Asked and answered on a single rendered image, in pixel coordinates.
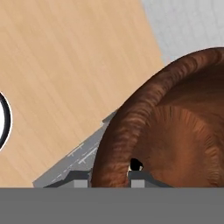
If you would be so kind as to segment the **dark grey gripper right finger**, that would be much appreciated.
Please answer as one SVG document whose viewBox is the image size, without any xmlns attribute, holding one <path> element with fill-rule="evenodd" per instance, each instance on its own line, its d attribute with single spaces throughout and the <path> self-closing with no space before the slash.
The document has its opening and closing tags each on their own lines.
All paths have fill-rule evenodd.
<svg viewBox="0 0 224 224">
<path fill-rule="evenodd" d="M 166 183 L 155 180 L 150 174 L 144 171 L 130 171 L 128 178 L 129 187 L 131 188 L 169 187 Z"/>
</svg>

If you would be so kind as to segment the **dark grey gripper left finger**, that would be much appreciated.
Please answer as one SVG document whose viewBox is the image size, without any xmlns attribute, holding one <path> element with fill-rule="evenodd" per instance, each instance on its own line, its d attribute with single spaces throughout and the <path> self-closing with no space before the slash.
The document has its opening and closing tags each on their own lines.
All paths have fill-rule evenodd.
<svg viewBox="0 0 224 224">
<path fill-rule="evenodd" d="M 89 188 L 91 171 L 70 171 L 64 179 L 47 185 L 46 188 Z"/>
</svg>

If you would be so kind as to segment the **brown wooden bowl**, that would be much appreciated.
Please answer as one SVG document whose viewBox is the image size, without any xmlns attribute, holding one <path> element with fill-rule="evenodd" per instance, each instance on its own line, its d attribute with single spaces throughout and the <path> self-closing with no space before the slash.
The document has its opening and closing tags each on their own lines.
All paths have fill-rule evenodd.
<svg viewBox="0 0 224 224">
<path fill-rule="evenodd" d="M 127 186 L 133 160 L 169 186 L 224 187 L 224 47 L 174 60 L 117 110 L 92 186 Z"/>
</svg>

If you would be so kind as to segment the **white round black-ringed object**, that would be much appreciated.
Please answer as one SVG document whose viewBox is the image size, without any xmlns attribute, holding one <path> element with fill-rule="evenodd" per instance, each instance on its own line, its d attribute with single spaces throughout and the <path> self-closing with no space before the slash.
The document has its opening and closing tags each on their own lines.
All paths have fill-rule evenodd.
<svg viewBox="0 0 224 224">
<path fill-rule="evenodd" d="M 12 129 L 11 105 L 2 92 L 0 92 L 0 151 L 7 143 Z"/>
</svg>

